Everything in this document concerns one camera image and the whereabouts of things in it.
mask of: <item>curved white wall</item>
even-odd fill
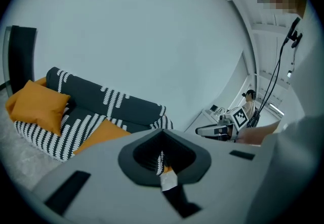
[[[57,66],[164,104],[180,130],[250,49],[226,0],[13,0],[0,41],[8,25],[38,29],[36,78]]]
[[[230,109],[230,106],[234,102],[237,95],[240,95],[239,92],[245,83],[247,76],[248,72],[244,58],[241,56],[222,93],[215,100],[213,100],[209,106],[207,106],[207,109],[210,109],[213,104],[217,107],[223,107],[226,110]]]

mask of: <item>black and white striped blanket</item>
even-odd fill
[[[49,156],[66,161],[73,151],[108,119],[118,127],[135,133],[153,128],[173,128],[165,116],[165,106],[122,94],[58,68],[48,71],[47,88],[71,96],[61,122],[61,137],[37,124],[15,121],[19,135]]]

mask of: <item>black cable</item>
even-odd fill
[[[270,85],[271,85],[271,82],[272,82],[273,76],[275,75],[275,71],[276,71],[276,69],[277,69],[277,67],[278,67],[278,64],[279,64],[279,60],[278,60],[278,62],[277,62],[276,67],[274,68],[274,71],[273,71],[272,77],[271,77],[271,79],[270,79],[270,83],[269,83],[269,85],[268,85],[267,91],[266,91],[265,94],[264,94],[264,98],[263,98],[263,101],[262,101],[262,103],[261,103],[261,106],[260,106],[260,110],[259,110],[259,112],[261,111],[261,108],[263,108],[262,105],[263,105],[263,102],[264,102],[264,100],[265,100],[265,98],[266,98],[266,96],[267,96],[267,94],[268,94],[268,91],[269,91],[269,88],[270,88]]]
[[[276,76],[276,78],[275,78],[275,81],[274,81],[273,87],[272,87],[272,89],[271,89],[271,91],[270,91],[270,94],[269,94],[267,100],[265,101],[263,107],[267,104],[267,102],[268,102],[268,100],[269,100],[269,98],[270,98],[270,96],[271,96],[271,93],[272,93],[272,91],[273,91],[273,89],[274,89],[274,87],[275,87],[275,84],[276,84],[276,82],[277,82],[278,75],[279,75],[279,70],[280,70],[280,58],[279,58],[279,67],[278,67],[278,73],[277,73],[277,76]]]
[[[265,95],[264,95],[263,101],[262,101],[261,106],[260,106],[260,110],[259,110],[259,112],[258,112],[258,114],[257,114],[256,117],[258,117],[258,116],[260,115],[260,112],[262,111],[262,109],[263,109],[263,107],[266,105],[266,103],[268,102],[268,100],[269,100],[269,98],[270,98],[270,96],[271,96],[271,94],[272,94],[272,91],[273,91],[273,89],[274,89],[274,87],[275,87],[275,84],[277,83],[278,76],[279,76],[279,70],[280,70],[280,63],[281,63],[282,51],[284,50],[284,46],[285,46],[286,43],[287,43],[287,42],[284,41],[283,44],[282,44],[282,46],[281,46],[281,49],[280,49],[280,55],[279,55],[279,60],[278,60],[277,65],[276,65],[276,67],[275,67],[275,69],[274,69],[274,71],[273,71],[272,77],[271,77],[271,79],[270,79],[270,83],[269,83],[269,85],[268,85],[267,91],[266,91],[266,93],[265,93]],[[278,67],[277,76],[276,76],[276,78],[275,78],[275,81],[274,81],[273,87],[272,87],[272,89],[271,89],[271,91],[270,91],[270,93],[269,93],[269,96],[268,96],[268,98],[265,100],[265,98],[266,98],[266,96],[267,96],[267,93],[268,93],[268,90],[269,90],[269,88],[270,88],[270,86],[271,86],[271,82],[272,82],[273,76],[275,75],[275,71],[276,71],[277,67]]]
[[[277,46],[275,48],[275,60],[274,60],[274,62],[277,61],[277,56],[278,56],[278,37],[277,37]]]

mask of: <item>pillow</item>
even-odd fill
[[[46,86],[46,77],[43,77],[37,81],[35,81],[36,84],[40,84],[42,86]],[[21,90],[19,90],[18,92],[14,93],[12,96],[9,97],[9,99],[6,101],[6,110],[9,114],[9,117],[12,121],[15,121],[15,119],[13,119],[11,117],[11,113],[12,113],[12,110],[14,109],[15,107],[15,104],[16,104],[16,101],[20,95],[20,92]]]
[[[70,96],[28,81],[21,90],[11,113],[13,120],[36,123],[61,136],[61,120]]]
[[[91,134],[91,136],[88,139],[86,139],[86,141],[83,142],[83,144],[73,153],[76,155],[80,153],[82,150],[92,145],[98,144],[100,142],[118,139],[127,136],[129,134],[130,133],[128,131],[119,128],[115,124],[105,119],[99,125],[99,127]]]

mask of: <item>robotic arm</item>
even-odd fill
[[[238,132],[246,126],[249,119],[243,107],[236,107],[220,115],[218,124],[199,127],[196,134],[218,141],[235,142]],[[227,134],[227,129],[232,128],[232,136]]]

